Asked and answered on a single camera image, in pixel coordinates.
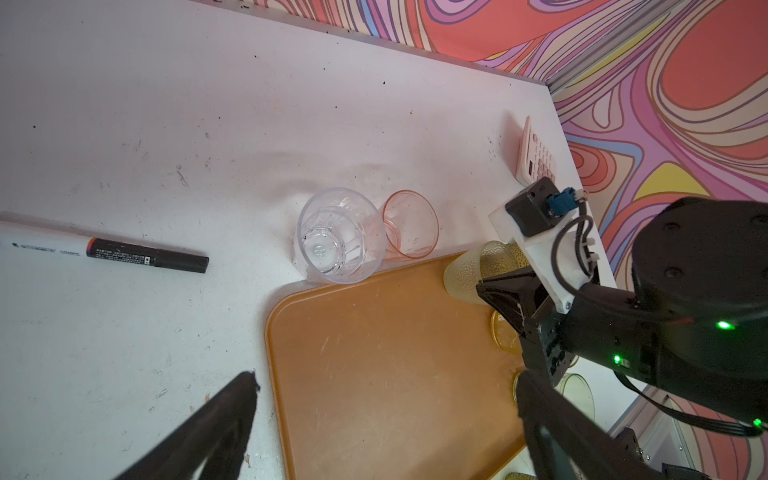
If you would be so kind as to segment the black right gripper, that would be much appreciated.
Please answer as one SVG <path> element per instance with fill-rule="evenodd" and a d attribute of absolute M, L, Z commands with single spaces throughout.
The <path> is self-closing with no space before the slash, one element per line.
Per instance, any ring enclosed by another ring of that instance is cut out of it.
<path fill-rule="evenodd" d="M 577 354 L 564 346 L 561 327 L 565 316 L 558 312 L 533 268 L 481 280 L 476 292 L 517 332 L 525 367 L 551 386 L 558 385 Z"/>

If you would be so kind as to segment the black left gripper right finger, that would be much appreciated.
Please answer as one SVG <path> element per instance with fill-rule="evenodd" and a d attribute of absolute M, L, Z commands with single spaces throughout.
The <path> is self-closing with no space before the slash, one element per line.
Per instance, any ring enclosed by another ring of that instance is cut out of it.
<path fill-rule="evenodd" d="M 612 438 L 559 394 L 525 370 L 516 387 L 529 455 L 539 479 L 661 479 L 641 459 L 635 432 Z"/>

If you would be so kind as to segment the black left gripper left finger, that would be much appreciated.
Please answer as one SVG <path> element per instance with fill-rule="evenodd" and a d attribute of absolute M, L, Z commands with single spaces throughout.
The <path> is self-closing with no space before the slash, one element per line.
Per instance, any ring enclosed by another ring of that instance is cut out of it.
<path fill-rule="evenodd" d="M 245 460 L 260 386 L 238 374 L 120 479 L 236 479 Z"/>

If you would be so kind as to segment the pale green textured glass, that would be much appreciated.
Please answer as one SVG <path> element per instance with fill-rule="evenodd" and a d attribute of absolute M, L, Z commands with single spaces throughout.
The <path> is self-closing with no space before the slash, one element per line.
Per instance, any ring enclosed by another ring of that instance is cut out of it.
<path fill-rule="evenodd" d="M 517 244 L 489 241 L 451 262 L 443 274 L 444 288 L 457 300 L 484 305 L 485 302 L 476 291 L 476 285 L 480 281 L 514 272 L 528 265 L 528 259 Z"/>

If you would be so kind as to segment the yellow faceted glass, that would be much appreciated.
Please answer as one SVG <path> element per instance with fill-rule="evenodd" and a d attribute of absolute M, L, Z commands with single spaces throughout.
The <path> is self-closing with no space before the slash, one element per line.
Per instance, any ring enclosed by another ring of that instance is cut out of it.
<path fill-rule="evenodd" d="M 492 340 L 499 349 L 517 356 L 523 354 L 518 332 L 497 311 L 491 316 L 490 331 Z"/>

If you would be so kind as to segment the bright green faceted glass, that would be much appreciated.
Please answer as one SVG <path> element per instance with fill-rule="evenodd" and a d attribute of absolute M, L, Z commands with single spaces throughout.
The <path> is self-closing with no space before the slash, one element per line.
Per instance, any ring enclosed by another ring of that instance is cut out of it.
<path fill-rule="evenodd" d="M 545 383 L 574 405 L 589 420 L 595 419 L 595 402 L 587 380 L 577 373 L 565 373 L 555 384 L 544 375 Z"/>

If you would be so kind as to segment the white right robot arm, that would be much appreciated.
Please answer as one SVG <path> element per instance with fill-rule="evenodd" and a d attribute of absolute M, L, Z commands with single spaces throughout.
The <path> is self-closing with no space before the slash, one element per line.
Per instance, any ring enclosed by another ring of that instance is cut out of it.
<path fill-rule="evenodd" d="M 632 291 L 555 273 L 563 309 L 532 268 L 478 283 L 519 333 L 527 368 L 557 381 L 578 356 L 629 389 L 655 386 L 729 418 L 722 432 L 767 428 L 767 207 L 684 197 L 640 230 Z"/>

